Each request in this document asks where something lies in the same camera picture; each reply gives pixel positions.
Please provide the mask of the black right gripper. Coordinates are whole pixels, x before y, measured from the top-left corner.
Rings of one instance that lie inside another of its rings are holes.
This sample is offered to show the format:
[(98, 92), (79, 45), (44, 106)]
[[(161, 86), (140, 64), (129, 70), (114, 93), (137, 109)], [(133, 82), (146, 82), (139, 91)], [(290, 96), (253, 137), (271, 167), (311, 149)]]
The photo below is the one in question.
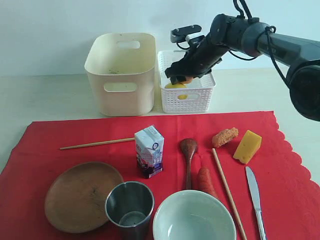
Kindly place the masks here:
[(165, 69), (164, 73), (172, 85), (185, 82), (184, 75), (190, 75), (193, 79), (202, 78), (212, 72), (212, 67), (229, 49), (223, 44), (213, 43), (211, 35), (207, 34), (199, 45), (191, 48), (183, 59), (173, 62), (170, 67)]

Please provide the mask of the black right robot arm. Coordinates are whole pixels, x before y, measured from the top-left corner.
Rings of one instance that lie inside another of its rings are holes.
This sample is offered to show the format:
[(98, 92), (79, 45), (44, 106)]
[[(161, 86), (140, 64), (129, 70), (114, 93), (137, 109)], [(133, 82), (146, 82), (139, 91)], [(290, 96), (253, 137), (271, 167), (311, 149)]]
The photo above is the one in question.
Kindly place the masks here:
[(319, 41), (276, 33), (274, 26), (259, 20), (218, 14), (209, 33), (190, 44), (183, 58), (171, 64), (165, 75), (172, 84), (186, 77), (201, 78), (221, 62), (228, 51), (253, 58), (266, 55), (277, 69), (277, 62), (289, 67), (278, 74), (289, 89), (294, 108), (305, 118), (320, 120), (320, 43)]

